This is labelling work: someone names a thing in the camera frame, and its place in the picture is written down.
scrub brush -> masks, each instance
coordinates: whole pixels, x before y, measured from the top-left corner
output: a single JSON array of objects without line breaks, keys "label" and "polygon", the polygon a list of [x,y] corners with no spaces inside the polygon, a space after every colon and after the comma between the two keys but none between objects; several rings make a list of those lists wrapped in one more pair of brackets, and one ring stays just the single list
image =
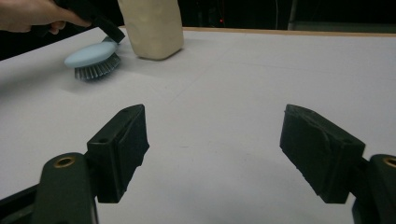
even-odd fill
[{"label": "scrub brush", "polygon": [[76,51],[64,60],[67,67],[75,68],[75,78],[89,81],[103,77],[119,65],[120,58],[115,53],[118,44],[110,37],[101,43],[89,45]]}]

light blue brush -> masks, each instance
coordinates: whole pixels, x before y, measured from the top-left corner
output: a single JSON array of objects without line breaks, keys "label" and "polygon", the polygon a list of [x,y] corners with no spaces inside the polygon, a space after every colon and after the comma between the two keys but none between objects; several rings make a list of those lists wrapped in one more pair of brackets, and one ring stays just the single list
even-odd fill
[{"label": "light blue brush", "polygon": [[75,68],[75,78],[79,80],[105,76],[120,64],[120,58],[115,53],[117,46],[110,37],[106,37],[101,43],[74,52],[64,60],[64,64]]}]

fingers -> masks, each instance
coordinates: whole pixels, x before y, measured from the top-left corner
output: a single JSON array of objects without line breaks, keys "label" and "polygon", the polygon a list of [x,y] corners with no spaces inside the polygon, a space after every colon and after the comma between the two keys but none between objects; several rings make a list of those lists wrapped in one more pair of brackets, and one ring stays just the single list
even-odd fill
[{"label": "fingers", "polygon": [[65,21],[53,22],[50,25],[49,32],[52,33],[53,35],[57,35],[60,30],[64,29],[65,26],[66,26],[66,22]]},{"label": "fingers", "polygon": [[59,7],[59,9],[60,9],[60,17],[62,18],[62,21],[68,21],[74,23],[75,25],[83,26],[83,27],[88,27],[92,24],[90,21],[84,21],[73,11],[61,7]]}]

dark background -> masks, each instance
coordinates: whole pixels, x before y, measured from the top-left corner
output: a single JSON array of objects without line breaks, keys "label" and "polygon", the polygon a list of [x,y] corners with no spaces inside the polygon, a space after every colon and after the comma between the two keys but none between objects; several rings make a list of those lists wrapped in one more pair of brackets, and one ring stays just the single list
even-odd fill
[{"label": "dark background", "polygon": [[[394,0],[299,0],[297,21],[396,24]],[[123,19],[116,0],[92,1],[116,25]],[[178,0],[183,26],[287,30],[292,0]],[[71,24],[58,35],[0,31],[0,60],[79,33]]]}]

white table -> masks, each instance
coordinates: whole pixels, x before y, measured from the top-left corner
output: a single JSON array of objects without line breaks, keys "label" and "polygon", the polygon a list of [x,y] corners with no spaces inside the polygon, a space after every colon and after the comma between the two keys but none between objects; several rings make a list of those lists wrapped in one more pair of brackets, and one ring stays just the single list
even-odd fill
[{"label": "white table", "polygon": [[137,58],[100,82],[64,58],[102,41],[91,30],[0,62],[0,198],[36,184],[49,159],[84,153],[119,110],[144,104],[150,149],[101,223],[353,223],[325,204],[279,147],[286,104],[304,106],[396,154],[396,38],[185,31],[181,52]]}]

